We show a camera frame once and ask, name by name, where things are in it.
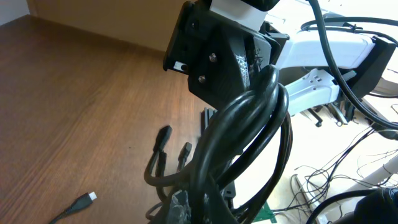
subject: brown wooden surface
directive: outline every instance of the brown wooden surface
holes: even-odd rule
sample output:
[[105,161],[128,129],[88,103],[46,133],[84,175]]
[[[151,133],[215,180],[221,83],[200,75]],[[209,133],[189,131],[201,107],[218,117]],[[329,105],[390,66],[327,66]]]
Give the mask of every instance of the brown wooden surface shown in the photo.
[[147,223],[159,201],[143,173],[159,128],[173,127],[166,174],[200,135],[204,102],[163,53],[25,16],[0,27],[0,222]]

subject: screw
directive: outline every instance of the screw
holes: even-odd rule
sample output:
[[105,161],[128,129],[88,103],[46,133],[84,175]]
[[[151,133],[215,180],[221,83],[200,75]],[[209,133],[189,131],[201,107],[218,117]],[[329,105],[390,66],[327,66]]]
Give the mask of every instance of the screw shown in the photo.
[[209,56],[209,59],[210,59],[211,62],[217,62],[217,56],[216,56],[216,54],[212,53],[212,54]]
[[200,83],[205,83],[206,82],[206,76],[204,76],[204,75],[199,76],[199,82]]

